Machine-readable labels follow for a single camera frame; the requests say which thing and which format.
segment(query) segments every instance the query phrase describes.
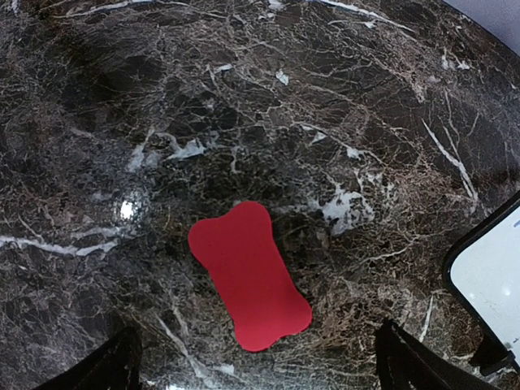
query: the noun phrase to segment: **red dog bone shape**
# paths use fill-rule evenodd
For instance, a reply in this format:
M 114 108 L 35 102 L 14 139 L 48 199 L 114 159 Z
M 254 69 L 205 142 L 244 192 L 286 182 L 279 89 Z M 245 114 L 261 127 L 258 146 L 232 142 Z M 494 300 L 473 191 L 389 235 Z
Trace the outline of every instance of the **red dog bone shape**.
M 267 349 L 310 325 L 312 309 L 276 248 L 264 206 L 244 201 L 220 218 L 203 219 L 193 225 L 188 242 L 210 272 L 243 349 Z

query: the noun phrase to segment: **marble surface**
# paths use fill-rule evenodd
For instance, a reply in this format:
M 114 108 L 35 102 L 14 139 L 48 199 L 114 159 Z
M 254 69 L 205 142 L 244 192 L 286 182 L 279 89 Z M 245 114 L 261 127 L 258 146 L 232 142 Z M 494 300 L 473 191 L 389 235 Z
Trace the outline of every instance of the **marble surface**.
M 520 61 L 440 1 L 329 3 L 1 5 L 1 389 L 124 324 L 148 388 L 377 388 L 385 316 L 468 368 L 440 270 L 520 188 Z M 187 243 L 244 200 L 314 311 L 262 353 Z

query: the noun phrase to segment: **white device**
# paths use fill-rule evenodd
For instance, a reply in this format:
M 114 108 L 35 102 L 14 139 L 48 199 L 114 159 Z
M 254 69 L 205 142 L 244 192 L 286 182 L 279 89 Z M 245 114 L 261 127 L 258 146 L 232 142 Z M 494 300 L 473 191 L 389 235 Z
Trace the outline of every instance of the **white device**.
M 520 193 L 452 248 L 444 277 L 520 371 Z

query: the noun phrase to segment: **red object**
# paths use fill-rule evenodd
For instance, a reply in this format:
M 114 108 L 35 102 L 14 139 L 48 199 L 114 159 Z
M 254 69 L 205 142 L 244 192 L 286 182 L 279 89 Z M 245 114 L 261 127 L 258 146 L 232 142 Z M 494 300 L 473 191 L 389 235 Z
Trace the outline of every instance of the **red object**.
M 210 272 L 243 349 L 262 351 L 310 325 L 312 309 L 276 248 L 264 206 L 245 201 L 220 218 L 203 219 L 188 241 Z

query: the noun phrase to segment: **red bone-shaped object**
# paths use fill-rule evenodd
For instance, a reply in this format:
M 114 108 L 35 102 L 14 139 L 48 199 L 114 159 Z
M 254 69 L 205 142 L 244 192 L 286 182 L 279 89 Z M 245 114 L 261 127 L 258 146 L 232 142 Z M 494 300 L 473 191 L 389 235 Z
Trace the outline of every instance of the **red bone-shaped object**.
M 312 310 L 285 268 L 264 206 L 245 201 L 220 218 L 203 219 L 188 241 L 210 272 L 243 349 L 267 349 L 310 325 Z

